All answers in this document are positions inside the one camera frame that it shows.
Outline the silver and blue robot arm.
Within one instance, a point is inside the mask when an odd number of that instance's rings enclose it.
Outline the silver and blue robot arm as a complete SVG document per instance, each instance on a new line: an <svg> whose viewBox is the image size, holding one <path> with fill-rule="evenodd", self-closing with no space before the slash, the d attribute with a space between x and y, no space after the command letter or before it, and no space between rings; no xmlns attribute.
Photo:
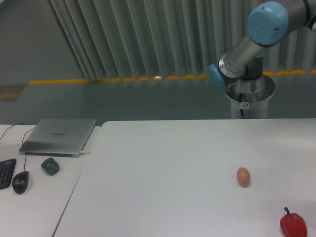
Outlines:
<svg viewBox="0 0 316 237"><path fill-rule="evenodd" d="M264 48L272 47L291 32L307 27L314 31L314 0L267 1L254 8L247 19L247 35L216 65L208 67L210 80L225 88L246 75L246 66Z"/></svg>

